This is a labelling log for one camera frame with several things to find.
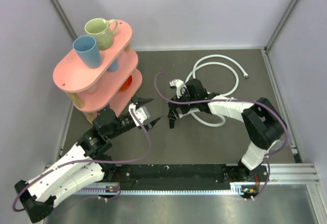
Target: mug handle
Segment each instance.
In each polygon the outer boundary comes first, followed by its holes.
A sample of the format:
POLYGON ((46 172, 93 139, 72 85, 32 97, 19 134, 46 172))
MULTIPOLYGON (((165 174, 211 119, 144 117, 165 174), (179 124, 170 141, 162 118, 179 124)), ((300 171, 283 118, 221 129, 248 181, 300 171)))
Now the mug handle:
POLYGON ((116 30, 117 30, 117 28, 118 28, 118 21, 117 21, 117 19, 111 19, 111 20, 109 20, 109 26, 112 24, 112 23, 116 23, 116 25, 115 25, 115 27, 114 27, 114 29, 113 29, 113 31, 112 31, 112 34, 114 35, 115 33, 116 33, 116 30))

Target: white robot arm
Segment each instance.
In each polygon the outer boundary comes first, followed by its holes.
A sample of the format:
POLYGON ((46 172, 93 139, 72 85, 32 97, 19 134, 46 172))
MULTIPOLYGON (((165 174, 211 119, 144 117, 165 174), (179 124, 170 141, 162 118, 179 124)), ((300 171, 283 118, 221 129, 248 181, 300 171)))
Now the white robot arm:
MULTIPOLYGON (((175 79, 170 82, 170 86, 176 89, 176 95, 172 98, 172 101, 212 100, 212 102, 208 103, 196 104, 194 102, 195 104, 185 105, 169 103, 168 118, 170 119, 170 128, 174 128, 177 119, 199 111, 212 115, 223 115, 245 123, 251 141, 240 163, 248 171, 255 170, 262 163, 266 153, 284 133, 274 116, 263 108, 250 102, 231 102, 234 98, 209 93, 203 88, 198 79, 192 79, 187 83, 175 79)), ((278 114, 267 99, 261 98, 258 102, 265 104, 278 114)))
MULTIPOLYGON (((132 103, 129 105, 129 112, 120 117, 116 117, 110 108, 105 108, 98 113, 93 121, 93 128, 88 130, 69 152, 41 175, 50 170, 53 172, 37 180, 21 195, 20 201, 32 223, 39 222, 50 215, 63 200, 87 185, 114 177, 114 164, 98 164, 87 161, 68 164, 65 167, 59 166, 76 160, 111 161, 111 158, 104 154, 112 146, 110 139, 134 127, 139 127, 139 123, 144 124, 150 115, 147 109, 141 105, 152 100, 133 97, 132 103), (139 122, 132 116, 131 110, 139 122)), ((150 130, 159 119, 144 125, 146 130, 150 130)), ((27 182, 19 181, 15 185, 16 192, 20 193, 24 187, 41 175, 27 182)))

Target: gray floor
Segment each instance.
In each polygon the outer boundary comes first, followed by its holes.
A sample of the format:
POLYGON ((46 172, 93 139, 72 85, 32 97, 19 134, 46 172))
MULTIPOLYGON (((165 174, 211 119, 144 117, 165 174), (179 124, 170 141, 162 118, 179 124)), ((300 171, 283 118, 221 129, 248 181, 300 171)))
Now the gray floor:
POLYGON ((306 186, 272 186, 254 202, 239 196, 119 196, 104 203, 71 196, 46 224, 318 224, 306 186))
MULTIPOLYGON (((138 69, 143 75, 143 84, 137 95, 155 100, 147 105, 152 116, 164 115, 150 131, 153 141, 151 154, 138 164, 218 164, 237 163, 249 145, 245 126, 235 120, 227 120, 219 128, 210 128, 198 123, 191 116, 176 123, 169 129, 167 103, 156 93, 153 79, 157 72, 169 73, 173 78, 185 80, 195 62, 206 55, 223 54, 239 62, 249 74, 243 79, 242 73, 236 69, 240 77, 238 89, 232 95, 235 98, 255 99, 268 98, 277 108, 277 102, 268 77, 260 50, 224 50, 224 51, 157 51, 139 52, 138 69)), ((219 60, 232 65, 223 59, 219 60)), ((197 77, 209 92, 225 93, 235 84, 233 74, 222 66, 209 66, 197 72, 197 77)), ((159 87, 164 95, 172 97, 168 80, 159 80, 159 87)), ((207 121, 219 121, 218 118, 203 114, 207 121)), ((74 109, 69 125, 64 151, 67 151, 91 125, 85 116, 74 109)), ((112 141, 113 147, 108 154, 114 160, 133 159, 143 155, 148 143, 143 132, 133 129, 112 141)), ((271 163, 293 163, 290 148, 270 158, 271 163)))

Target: coiled white hose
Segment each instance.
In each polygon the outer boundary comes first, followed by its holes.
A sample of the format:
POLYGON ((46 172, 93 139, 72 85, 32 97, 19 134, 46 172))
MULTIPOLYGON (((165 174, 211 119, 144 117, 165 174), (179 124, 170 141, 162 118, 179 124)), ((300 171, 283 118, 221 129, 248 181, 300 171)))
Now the coiled white hose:
MULTIPOLYGON (((235 86, 232 88, 232 90, 231 91, 229 91, 229 92, 227 92, 226 94, 221 94, 221 95, 223 95, 223 96, 229 96, 229 95, 231 95, 232 93, 234 93, 235 92, 235 90, 237 89, 237 87, 239 86, 239 76, 237 75, 237 73, 236 73, 236 71, 232 68, 232 67, 230 67, 229 65, 227 65, 227 64, 224 64, 224 63, 221 63, 221 62, 217 62, 217 61, 214 61, 214 62, 208 62, 208 63, 205 63, 205 64, 202 64, 202 65, 199 65, 198 66, 198 64, 200 63, 200 62, 202 62, 202 61, 204 61, 204 60, 206 60, 206 59, 210 59, 210 58, 223 58, 223 59, 227 59, 227 60, 229 60, 229 61, 231 61, 232 63, 234 63, 240 70, 241 70, 241 72, 243 73, 243 77, 244 78, 248 78, 249 77, 249 75, 246 73, 246 71, 243 69, 243 67, 240 65, 240 64, 238 64, 235 60, 233 60, 232 58, 229 58, 229 57, 227 57, 227 56, 225 56, 225 55, 221 55, 221 54, 212 54, 212 55, 208 55, 208 56, 205 56, 205 57, 203 57, 203 58, 201 58, 201 59, 199 59, 196 63, 195 63, 195 65, 193 66, 193 70, 190 72, 190 74, 188 75, 188 77, 186 78, 186 80, 185 80, 185 83, 187 82, 187 81, 189 81, 189 79, 190 79, 190 77, 192 76, 193 78, 195 78, 195 72, 198 70, 198 69, 200 69, 200 68, 202 68, 202 67, 205 67, 205 66, 207 66, 207 65, 212 65, 212 64, 216 64, 216 65, 221 65, 221 66, 223 66, 223 67, 226 67, 227 69, 229 69, 233 74, 234 74, 234 76, 235 76, 235 86)), ((205 121, 203 121, 203 120, 201 120, 197 115, 195 115, 195 114, 191 114, 198 122, 200 122, 200 123, 202 123, 203 125, 206 125, 206 126, 209 126, 209 127, 220 127, 220 126, 222 126, 222 125, 224 125, 225 124, 225 122, 226 122, 226 119, 225 119, 225 117, 224 116, 222 116, 222 115, 217 115, 220 119, 221 119, 221 122, 220 123, 208 123, 208 122, 205 122, 205 121)))

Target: pink shelf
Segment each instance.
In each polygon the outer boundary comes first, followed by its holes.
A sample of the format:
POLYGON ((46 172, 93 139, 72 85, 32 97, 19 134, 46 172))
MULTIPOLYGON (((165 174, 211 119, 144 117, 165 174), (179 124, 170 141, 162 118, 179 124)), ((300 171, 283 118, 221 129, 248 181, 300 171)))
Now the pink shelf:
POLYGON ((77 109, 85 113, 91 113, 104 108, 136 69, 138 64, 137 53, 134 50, 123 52, 118 58, 118 63, 119 68, 117 71, 103 74, 99 80, 99 88, 94 94, 78 93, 78 96, 84 101, 84 107, 77 107, 77 109))
POLYGON ((136 91, 142 84, 142 74, 138 69, 133 72, 132 77, 132 85, 124 91, 118 91, 113 99, 109 102, 110 109, 113 109, 117 117, 122 113, 124 108, 130 102, 131 98, 135 95, 136 91))
POLYGON ((100 51, 102 64, 91 69, 78 57, 75 50, 71 50, 56 66, 53 72, 55 84, 67 93, 77 93, 91 87, 111 65, 111 63, 124 51, 132 38, 132 28, 128 23, 118 20, 119 26, 114 35, 110 48, 100 51))

